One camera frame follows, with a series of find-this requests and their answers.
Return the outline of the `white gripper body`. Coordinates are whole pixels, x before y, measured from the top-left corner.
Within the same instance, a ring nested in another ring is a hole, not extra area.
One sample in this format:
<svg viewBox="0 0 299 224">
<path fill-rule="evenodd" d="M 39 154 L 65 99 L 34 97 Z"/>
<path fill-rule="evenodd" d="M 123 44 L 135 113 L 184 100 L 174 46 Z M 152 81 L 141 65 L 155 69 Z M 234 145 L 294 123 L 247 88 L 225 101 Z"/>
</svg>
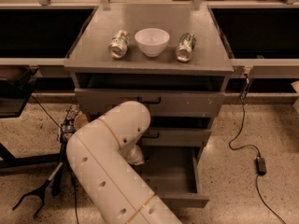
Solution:
<svg viewBox="0 0 299 224">
<path fill-rule="evenodd" d="M 123 157 L 131 165 L 142 165 L 145 163 L 144 155 L 138 145 L 130 145 L 122 150 Z"/>
</svg>

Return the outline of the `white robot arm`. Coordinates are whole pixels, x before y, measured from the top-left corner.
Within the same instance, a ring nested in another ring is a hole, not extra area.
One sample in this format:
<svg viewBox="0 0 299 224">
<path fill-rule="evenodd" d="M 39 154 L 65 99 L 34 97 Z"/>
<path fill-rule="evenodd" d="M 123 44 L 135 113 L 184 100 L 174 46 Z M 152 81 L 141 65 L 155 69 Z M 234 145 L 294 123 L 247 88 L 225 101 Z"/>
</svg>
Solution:
<svg viewBox="0 0 299 224">
<path fill-rule="evenodd" d="M 66 155 L 106 224 L 182 224 L 130 166 L 141 161 L 135 144 L 150 126 L 150 112 L 124 102 L 77 130 Z"/>
</svg>

